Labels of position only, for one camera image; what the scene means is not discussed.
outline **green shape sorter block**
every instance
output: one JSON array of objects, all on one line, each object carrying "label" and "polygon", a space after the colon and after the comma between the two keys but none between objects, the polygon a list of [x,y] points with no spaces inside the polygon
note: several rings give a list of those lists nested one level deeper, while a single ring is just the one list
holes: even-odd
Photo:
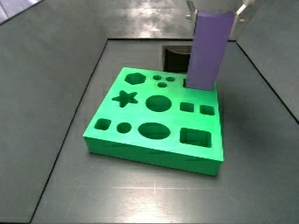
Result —
[{"label": "green shape sorter block", "polygon": [[89,152],[214,176],[223,162],[212,91],[186,75],[122,68],[84,132]]}]

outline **metal surface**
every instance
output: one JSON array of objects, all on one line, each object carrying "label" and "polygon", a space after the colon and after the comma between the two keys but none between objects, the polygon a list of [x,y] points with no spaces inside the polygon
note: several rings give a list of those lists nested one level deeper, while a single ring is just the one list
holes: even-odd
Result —
[{"label": "metal surface", "polygon": [[5,14],[5,9],[2,8],[1,2],[0,2],[0,24],[8,19],[8,16]]},{"label": "metal surface", "polygon": [[[194,8],[200,11],[224,13],[236,11],[241,0],[196,0]],[[229,39],[236,39],[251,17],[257,10],[259,3],[251,7],[245,18],[239,24]],[[97,0],[97,16],[106,35],[112,39],[190,39],[192,27],[184,19],[188,6],[185,1],[177,0]]]},{"label": "metal surface", "polygon": [[8,17],[14,16],[41,0],[0,0]]},{"label": "metal surface", "polygon": [[299,120],[299,2],[267,1],[239,38],[256,68]]},{"label": "metal surface", "polygon": [[32,218],[106,42],[89,7],[44,1],[0,26],[1,222]]},{"label": "metal surface", "polygon": [[244,4],[236,10],[235,23],[232,25],[229,39],[236,40],[239,38],[241,32],[247,28],[247,25],[249,24],[251,18],[255,16],[264,1],[265,0],[243,1]]},{"label": "metal surface", "polygon": [[216,178],[88,152],[81,134],[121,67],[162,69],[162,46],[109,41],[33,223],[297,223],[299,127],[235,43],[219,71],[225,161]]}]

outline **circular hole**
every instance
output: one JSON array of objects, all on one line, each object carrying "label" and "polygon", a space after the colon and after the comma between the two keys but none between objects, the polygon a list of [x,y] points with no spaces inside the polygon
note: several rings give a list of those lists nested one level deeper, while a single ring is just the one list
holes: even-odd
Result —
[{"label": "circular hole", "polygon": [[128,122],[121,122],[117,126],[116,126],[116,131],[121,134],[125,134],[129,130],[132,129],[132,126]]},{"label": "circular hole", "polygon": [[174,81],[174,78],[173,77],[166,77],[165,78],[168,81]]},{"label": "circular hole", "polygon": [[145,106],[154,112],[164,112],[172,106],[170,100],[162,95],[153,95],[146,98]]},{"label": "circular hole", "polygon": [[153,76],[153,79],[154,79],[156,81],[158,81],[161,78],[162,78],[162,77],[161,77],[160,75],[154,75],[154,76]]},{"label": "circular hole", "polygon": [[170,135],[169,129],[157,122],[142,123],[138,126],[137,131],[142,137],[153,140],[164,139]]},{"label": "circular hole", "polygon": [[166,84],[165,84],[164,82],[158,82],[158,83],[157,83],[157,87],[158,87],[158,88],[165,88],[165,87],[166,87]]}]

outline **oval hole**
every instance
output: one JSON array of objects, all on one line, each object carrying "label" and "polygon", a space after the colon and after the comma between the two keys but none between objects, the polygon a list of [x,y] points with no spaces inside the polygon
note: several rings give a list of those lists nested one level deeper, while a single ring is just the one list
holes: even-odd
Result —
[{"label": "oval hole", "polygon": [[169,129],[157,122],[146,122],[141,124],[137,131],[142,137],[153,140],[165,139],[170,135]]}]

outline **black object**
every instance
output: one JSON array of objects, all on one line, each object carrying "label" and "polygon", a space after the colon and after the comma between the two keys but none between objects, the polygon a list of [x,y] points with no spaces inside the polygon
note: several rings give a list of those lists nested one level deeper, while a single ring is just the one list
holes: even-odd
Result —
[{"label": "black object", "polygon": [[169,73],[186,73],[190,51],[190,45],[164,45],[162,70]]}]

